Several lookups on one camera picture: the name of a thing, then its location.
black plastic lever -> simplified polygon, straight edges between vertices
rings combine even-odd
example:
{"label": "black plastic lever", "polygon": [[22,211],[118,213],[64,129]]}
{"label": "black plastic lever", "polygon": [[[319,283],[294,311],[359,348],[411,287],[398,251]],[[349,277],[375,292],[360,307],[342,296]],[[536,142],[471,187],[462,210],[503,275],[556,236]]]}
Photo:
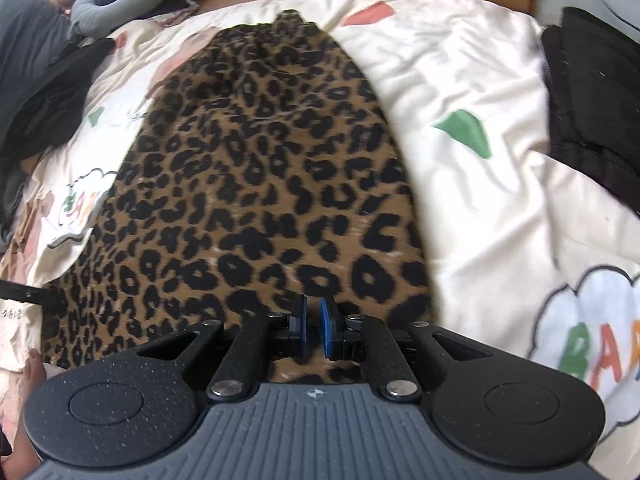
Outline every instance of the black plastic lever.
{"label": "black plastic lever", "polygon": [[450,443],[507,468],[588,460],[605,412],[586,384],[433,324],[415,323],[409,335],[423,409]]}

leopard print fabric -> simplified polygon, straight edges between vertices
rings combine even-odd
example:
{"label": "leopard print fabric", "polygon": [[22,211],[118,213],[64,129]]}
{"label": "leopard print fabric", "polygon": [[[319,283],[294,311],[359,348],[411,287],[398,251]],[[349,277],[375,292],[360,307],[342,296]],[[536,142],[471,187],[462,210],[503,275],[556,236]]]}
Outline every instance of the leopard print fabric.
{"label": "leopard print fabric", "polygon": [[[174,73],[56,285],[65,301],[44,313],[43,350],[65,368],[202,319],[286,310],[288,290],[392,328],[431,315],[376,95],[294,11],[220,32]],[[274,380],[297,377],[286,361]],[[319,370],[305,373],[337,380]]]}

white bedsheet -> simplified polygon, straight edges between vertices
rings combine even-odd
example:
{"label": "white bedsheet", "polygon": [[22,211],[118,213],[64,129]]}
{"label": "white bedsheet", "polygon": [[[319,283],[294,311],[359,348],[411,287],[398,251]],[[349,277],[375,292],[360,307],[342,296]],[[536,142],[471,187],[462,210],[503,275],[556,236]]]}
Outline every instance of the white bedsheet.
{"label": "white bedsheet", "polygon": [[[393,15],[344,25],[379,1]],[[47,155],[25,193],[25,201],[54,197],[28,283],[55,279],[81,252],[82,240],[49,245],[81,233],[82,221],[68,213],[89,218],[78,207],[83,192],[86,199],[113,182],[150,103],[144,95],[156,67],[198,30],[270,22],[284,9],[332,34],[378,94],[414,190],[439,323],[592,384],[607,406],[592,463],[608,478],[636,478],[640,294],[632,280],[640,273],[640,221],[596,183],[542,155],[540,30],[531,17],[487,2],[262,0],[167,30],[125,26],[114,37],[126,32],[127,42],[98,71],[82,127]],[[463,136],[475,149],[434,127],[458,110],[466,110],[454,115],[458,123],[477,120]],[[0,367],[17,370],[40,344],[42,316],[8,301],[0,316],[5,311],[20,319],[0,317]]]}

textured gray surface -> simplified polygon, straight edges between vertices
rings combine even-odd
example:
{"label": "textured gray surface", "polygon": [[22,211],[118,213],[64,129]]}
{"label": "textured gray surface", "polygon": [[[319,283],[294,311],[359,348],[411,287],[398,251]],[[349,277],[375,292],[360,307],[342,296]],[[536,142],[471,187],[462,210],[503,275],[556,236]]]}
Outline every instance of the textured gray surface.
{"label": "textured gray surface", "polygon": [[47,463],[38,480],[317,479],[488,480],[600,478],[585,465],[556,472],[492,470],[441,443],[415,406],[373,396],[367,384],[263,384],[245,402],[218,405],[181,448],[154,463],[83,472]]}

gray pillow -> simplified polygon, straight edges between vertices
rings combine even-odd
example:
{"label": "gray pillow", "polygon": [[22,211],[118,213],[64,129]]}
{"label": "gray pillow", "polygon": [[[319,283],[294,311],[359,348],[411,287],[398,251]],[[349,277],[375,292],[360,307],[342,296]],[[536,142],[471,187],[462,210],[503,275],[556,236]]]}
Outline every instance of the gray pillow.
{"label": "gray pillow", "polygon": [[49,0],[0,0],[0,96],[34,81],[66,45],[69,27]]}

